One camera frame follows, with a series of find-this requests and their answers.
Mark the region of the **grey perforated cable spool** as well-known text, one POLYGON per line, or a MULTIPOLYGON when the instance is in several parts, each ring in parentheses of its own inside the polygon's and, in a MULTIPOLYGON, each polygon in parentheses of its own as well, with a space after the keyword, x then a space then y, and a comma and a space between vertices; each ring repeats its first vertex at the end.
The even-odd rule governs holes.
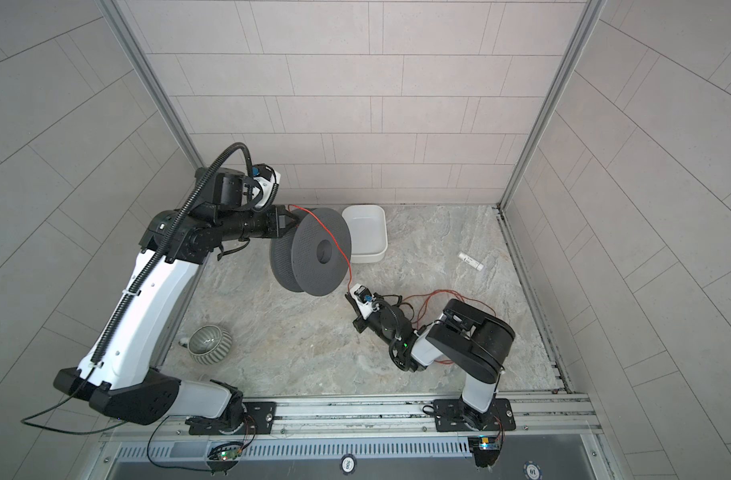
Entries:
POLYGON ((349 275, 352 236, 347 222, 331 208, 297 210, 301 222, 270 246, 270 265, 277 282, 291 292, 326 296, 349 275))

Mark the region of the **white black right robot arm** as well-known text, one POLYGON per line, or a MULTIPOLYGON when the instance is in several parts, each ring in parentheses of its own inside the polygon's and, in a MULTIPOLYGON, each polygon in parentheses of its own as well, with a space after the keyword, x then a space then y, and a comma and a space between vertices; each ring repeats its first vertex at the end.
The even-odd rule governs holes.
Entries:
POLYGON ((357 332, 369 329, 385 344, 395 367, 405 372, 426 370, 445 358, 465 373, 457 400, 438 399, 423 408, 435 418, 439 432, 495 431, 517 428, 507 399, 497 399, 505 360, 515 341, 515 331, 505 321, 461 300, 445 304, 439 319, 413 327, 399 303, 358 285, 346 294, 357 313, 357 332))

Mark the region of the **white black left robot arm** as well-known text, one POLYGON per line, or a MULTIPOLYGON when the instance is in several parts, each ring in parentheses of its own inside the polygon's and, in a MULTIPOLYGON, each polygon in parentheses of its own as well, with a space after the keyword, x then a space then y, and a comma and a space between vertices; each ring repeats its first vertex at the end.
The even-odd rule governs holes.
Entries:
POLYGON ((76 367, 60 370, 54 386, 111 418, 150 425, 188 420, 193 434, 231 434, 247 423, 244 394, 211 380, 184 381, 153 364, 160 339, 211 253, 229 255, 227 241, 246 248, 254 238, 278 239, 299 219, 274 201, 279 173, 255 164, 243 142, 229 145, 196 172, 182 207, 150 222, 132 277, 101 336, 76 367))

